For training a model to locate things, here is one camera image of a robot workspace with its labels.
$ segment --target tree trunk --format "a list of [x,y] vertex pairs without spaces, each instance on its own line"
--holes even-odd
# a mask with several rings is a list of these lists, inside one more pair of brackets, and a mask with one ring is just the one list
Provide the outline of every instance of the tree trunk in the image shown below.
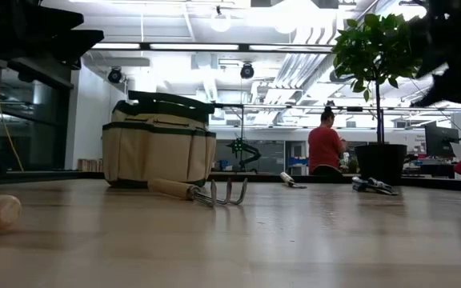
[[383,114],[380,109],[380,84],[378,81],[375,81],[376,89],[376,120],[378,121],[378,126],[376,128],[376,139],[378,144],[383,144]]

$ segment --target computer monitor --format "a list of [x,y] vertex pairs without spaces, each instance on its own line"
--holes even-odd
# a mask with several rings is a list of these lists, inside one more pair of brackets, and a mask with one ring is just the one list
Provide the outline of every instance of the computer monitor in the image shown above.
[[458,143],[457,129],[425,126],[426,155],[435,157],[454,157],[450,142]]

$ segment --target garden tool bag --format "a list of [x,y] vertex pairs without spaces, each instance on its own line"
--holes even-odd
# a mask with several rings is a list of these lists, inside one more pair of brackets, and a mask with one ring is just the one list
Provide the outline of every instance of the garden tool bag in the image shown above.
[[203,186],[216,134],[207,130],[214,107],[171,94],[130,91],[102,128],[104,177],[112,186],[146,187],[161,178]]

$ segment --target wooden table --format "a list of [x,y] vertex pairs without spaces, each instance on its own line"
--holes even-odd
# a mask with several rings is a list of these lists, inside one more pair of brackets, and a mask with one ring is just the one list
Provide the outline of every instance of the wooden table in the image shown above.
[[249,183],[214,210],[101,180],[0,186],[24,209],[0,287],[461,286],[461,192],[308,186]]

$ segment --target ceiling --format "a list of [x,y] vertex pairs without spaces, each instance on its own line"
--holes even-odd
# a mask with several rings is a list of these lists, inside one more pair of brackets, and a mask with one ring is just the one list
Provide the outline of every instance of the ceiling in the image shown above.
[[[271,7],[255,7],[257,1],[44,0],[42,4],[84,14],[85,23],[79,28],[103,30],[105,42],[333,44],[339,36],[337,30],[345,29],[347,18],[359,18],[366,12],[397,13],[406,18],[422,13],[420,7],[400,6],[398,0],[339,0],[337,10],[319,9],[311,0],[272,0],[276,4]],[[216,13],[217,5],[220,16]],[[147,82],[148,90],[201,101],[322,106],[332,100],[337,106],[371,104],[364,102],[362,94],[353,93],[347,83],[331,81],[331,55],[90,51],[83,61],[102,77],[112,66],[121,66],[131,79],[131,89]],[[255,69],[252,79],[243,80],[239,75],[244,62],[250,62]],[[431,84],[431,78],[399,79],[399,89],[384,84],[380,88],[383,105],[407,107]],[[244,122],[317,126],[319,112],[315,111],[248,110]],[[402,116],[417,117],[398,112],[386,120]],[[338,122],[346,125],[350,116],[341,114],[338,118],[345,119]],[[375,126],[369,114],[356,118],[365,126]],[[420,118],[439,120],[442,114],[427,113]],[[215,117],[213,124],[236,121],[239,117],[228,110]]]

